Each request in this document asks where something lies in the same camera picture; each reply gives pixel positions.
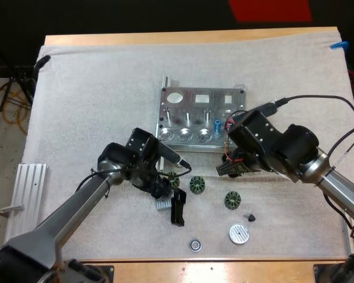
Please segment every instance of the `wooden table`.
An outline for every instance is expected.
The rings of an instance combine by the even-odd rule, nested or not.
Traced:
[[[45,45],[126,45],[210,43],[263,38],[312,32],[333,32],[336,27],[273,28],[230,31],[153,32],[138,34],[48,35]],[[112,261],[85,261],[86,263],[113,264],[117,282],[230,282],[313,283],[313,264],[338,263],[338,260],[304,259],[236,260],[233,259],[131,259]]]

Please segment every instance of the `metal plate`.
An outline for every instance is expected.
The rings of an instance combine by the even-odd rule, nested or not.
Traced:
[[[241,245],[249,240],[249,231],[242,224],[235,224],[230,229],[230,238],[236,245]]]
[[[239,88],[162,87],[156,135],[174,150],[223,152],[227,138],[225,121],[232,112],[245,110],[245,95],[244,85]],[[221,121],[219,133],[214,132],[215,119]]]
[[[33,230],[40,219],[40,205],[47,164],[19,164],[11,205],[24,205],[23,211],[10,211],[4,243],[10,238]]]

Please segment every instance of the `red wire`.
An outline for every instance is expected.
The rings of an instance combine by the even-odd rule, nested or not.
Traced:
[[[230,158],[230,156],[229,156],[229,154],[228,154],[228,151],[227,151],[227,145],[228,145],[228,148],[230,147],[230,146],[229,146],[230,137],[228,137],[228,129],[230,128],[229,125],[228,125],[229,122],[230,122],[230,118],[228,118],[226,124],[224,125],[224,129],[227,131],[227,141],[224,142],[225,157],[226,157],[230,162],[241,162],[241,161],[243,161],[243,158],[237,158],[237,159],[233,160],[232,158]]]

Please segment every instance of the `red object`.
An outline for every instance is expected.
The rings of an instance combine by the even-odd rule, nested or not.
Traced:
[[[311,22],[309,0],[229,0],[238,22]]]

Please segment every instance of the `black background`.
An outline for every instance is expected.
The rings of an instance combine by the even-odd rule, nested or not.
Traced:
[[[227,0],[0,0],[0,49],[35,64],[46,35],[337,26],[354,67],[354,0],[310,0],[311,23],[237,23]],[[0,60],[0,76],[5,75]]]

